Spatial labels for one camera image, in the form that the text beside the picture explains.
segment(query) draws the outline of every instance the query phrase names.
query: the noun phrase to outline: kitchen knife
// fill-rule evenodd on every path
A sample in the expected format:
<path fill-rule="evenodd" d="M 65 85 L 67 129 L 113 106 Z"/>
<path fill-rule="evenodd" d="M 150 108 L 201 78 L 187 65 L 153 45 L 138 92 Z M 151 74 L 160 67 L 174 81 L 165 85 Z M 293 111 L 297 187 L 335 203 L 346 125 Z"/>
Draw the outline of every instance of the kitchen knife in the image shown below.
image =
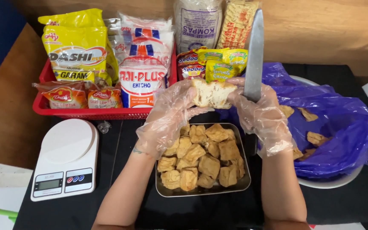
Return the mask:
<path fill-rule="evenodd" d="M 252 102 L 258 102 L 261 95 L 263 65 L 263 15 L 258 9 L 252 22 L 249 40 L 247 68 L 245 70 L 244 96 Z M 255 155 L 258 138 L 255 134 L 245 135 L 245 154 Z"/>

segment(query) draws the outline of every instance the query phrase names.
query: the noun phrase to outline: purple plastic bag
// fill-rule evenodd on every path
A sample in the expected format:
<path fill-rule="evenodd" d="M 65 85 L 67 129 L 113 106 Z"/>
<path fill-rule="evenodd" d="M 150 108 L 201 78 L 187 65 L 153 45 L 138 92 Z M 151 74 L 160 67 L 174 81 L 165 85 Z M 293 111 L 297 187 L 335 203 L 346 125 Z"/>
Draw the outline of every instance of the purple plastic bag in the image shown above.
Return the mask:
<path fill-rule="evenodd" d="M 333 87 L 305 86 L 292 79 L 281 63 L 264 63 L 262 83 L 272 86 L 279 104 L 307 108 L 319 119 L 307 122 L 298 109 L 288 118 L 288 127 L 299 150 L 315 148 L 308 131 L 333 137 L 304 161 L 295 161 L 298 176 L 329 178 L 350 174 L 368 161 L 368 108 L 358 98 L 343 97 Z M 236 108 L 219 110 L 222 119 L 239 126 Z"/>

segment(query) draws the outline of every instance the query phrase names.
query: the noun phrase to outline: plastic glove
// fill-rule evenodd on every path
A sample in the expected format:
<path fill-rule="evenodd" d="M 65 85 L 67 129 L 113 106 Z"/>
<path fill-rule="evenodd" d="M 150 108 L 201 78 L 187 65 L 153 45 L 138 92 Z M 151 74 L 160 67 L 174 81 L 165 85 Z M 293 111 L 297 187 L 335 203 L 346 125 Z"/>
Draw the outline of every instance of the plastic glove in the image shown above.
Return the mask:
<path fill-rule="evenodd" d="M 214 111 L 213 108 L 195 107 L 192 100 L 197 91 L 191 80 L 179 81 L 160 93 L 144 125 L 136 130 L 139 140 L 136 149 L 160 159 L 180 136 L 181 127 L 195 115 Z"/>
<path fill-rule="evenodd" d="M 229 94 L 228 101 L 237 108 L 244 131 L 248 134 L 255 133 L 268 155 L 292 149 L 293 141 L 288 120 L 279 109 L 278 98 L 272 87 L 262 84 L 261 99 L 254 103 L 241 95 L 244 92 L 245 78 L 229 78 L 226 81 L 239 87 Z"/>

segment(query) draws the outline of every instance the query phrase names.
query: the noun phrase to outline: green object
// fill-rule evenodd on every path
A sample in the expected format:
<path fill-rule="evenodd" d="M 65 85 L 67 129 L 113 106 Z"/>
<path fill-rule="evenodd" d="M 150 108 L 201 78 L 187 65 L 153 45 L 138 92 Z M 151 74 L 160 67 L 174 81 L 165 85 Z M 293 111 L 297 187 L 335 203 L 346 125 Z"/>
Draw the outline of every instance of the green object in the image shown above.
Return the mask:
<path fill-rule="evenodd" d="M 0 209 L 0 215 L 7 216 L 8 219 L 15 223 L 16 217 L 18 217 L 18 212 Z"/>

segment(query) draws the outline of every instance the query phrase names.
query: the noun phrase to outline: black table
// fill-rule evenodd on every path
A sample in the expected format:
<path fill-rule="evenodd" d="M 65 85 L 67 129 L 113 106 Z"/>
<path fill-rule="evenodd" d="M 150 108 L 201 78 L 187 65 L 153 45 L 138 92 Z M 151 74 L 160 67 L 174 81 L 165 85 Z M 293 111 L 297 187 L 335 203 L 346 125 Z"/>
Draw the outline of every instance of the black table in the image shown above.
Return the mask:
<path fill-rule="evenodd" d="M 285 64 L 291 75 L 318 84 L 329 84 L 345 97 L 359 97 L 368 106 L 368 98 L 345 65 Z M 61 119 L 53 118 L 53 125 Z M 197 116 L 192 123 L 218 122 L 216 113 Z M 94 125 L 102 121 L 92 121 Z M 99 137 L 98 173 L 95 191 L 90 194 L 32 202 L 29 183 L 14 229 L 90 229 L 97 210 L 111 184 L 123 169 L 136 142 L 135 130 L 144 120 L 113 120 L 112 128 Z M 165 198 L 155 189 L 154 173 L 150 177 L 136 227 L 166 229 L 234 229 L 263 223 L 260 201 L 261 159 L 249 158 L 252 184 L 242 192 Z M 348 185 L 320 190 L 301 186 L 311 224 L 368 222 L 368 166 Z"/>

